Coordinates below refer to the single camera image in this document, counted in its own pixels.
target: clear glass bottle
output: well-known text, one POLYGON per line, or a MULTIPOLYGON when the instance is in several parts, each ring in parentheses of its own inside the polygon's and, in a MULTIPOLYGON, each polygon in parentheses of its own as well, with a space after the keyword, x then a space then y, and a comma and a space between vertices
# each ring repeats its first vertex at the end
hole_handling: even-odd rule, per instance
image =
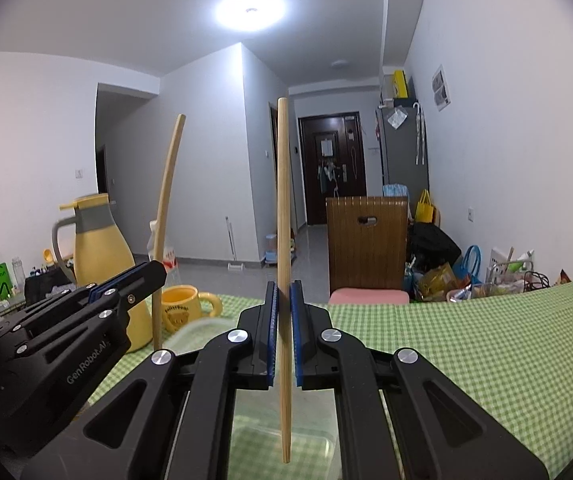
POLYGON ((18 290, 20 292, 24 292, 24 282, 26 281, 26 276, 24 275, 22 260, 20 260, 19 256, 16 256, 10 262, 13 266, 13 274, 15 274, 15 281, 18 284, 18 290))
MULTIPOLYGON (((155 241, 155 231, 157 229, 157 220, 151 220, 149 222, 149 227, 151 228, 151 237, 146 245, 146 250, 149 253, 149 261, 153 259, 153 244, 155 241)), ((167 271, 167 280, 164 288, 169 286, 181 285, 182 279, 180 279, 180 269, 178 268, 178 261, 175 258, 175 250, 169 244, 169 240, 164 238, 164 252, 162 255, 162 263, 167 271)))

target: yellow mug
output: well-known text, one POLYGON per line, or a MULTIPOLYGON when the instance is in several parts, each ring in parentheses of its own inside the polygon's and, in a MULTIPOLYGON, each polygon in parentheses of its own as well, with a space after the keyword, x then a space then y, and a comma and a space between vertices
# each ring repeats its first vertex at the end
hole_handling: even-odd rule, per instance
POLYGON ((169 286, 162 291, 162 320, 169 332, 176 332, 186 323, 203 316, 220 316, 222 300, 210 292, 199 292, 192 285, 169 286), (202 311, 200 300, 213 306, 210 313, 202 311))

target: wooden chair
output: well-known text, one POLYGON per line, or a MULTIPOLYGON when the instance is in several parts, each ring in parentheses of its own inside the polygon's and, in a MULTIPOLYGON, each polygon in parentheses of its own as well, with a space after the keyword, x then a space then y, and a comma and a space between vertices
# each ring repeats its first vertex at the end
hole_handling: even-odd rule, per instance
POLYGON ((327 198, 329 303, 409 303, 406 197, 327 198))

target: chair backrest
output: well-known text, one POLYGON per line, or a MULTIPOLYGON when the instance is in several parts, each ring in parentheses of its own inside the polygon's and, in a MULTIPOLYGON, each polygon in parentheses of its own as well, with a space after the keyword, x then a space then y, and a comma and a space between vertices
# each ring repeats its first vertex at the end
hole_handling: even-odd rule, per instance
POLYGON ((344 288, 401 289, 408 199, 327 198, 330 293, 344 288))

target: yellow tote bag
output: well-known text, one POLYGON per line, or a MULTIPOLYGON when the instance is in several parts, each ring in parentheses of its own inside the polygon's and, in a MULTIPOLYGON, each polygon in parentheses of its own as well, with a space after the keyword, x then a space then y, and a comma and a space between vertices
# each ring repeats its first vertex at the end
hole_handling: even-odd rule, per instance
POLYGON ((415 222, 426 222, 430 224, 433 222, 433 204, 431 203, 431 196, 428 189, 422 191, 422 195, 417 202, 417 209, 415 210, 415 222))

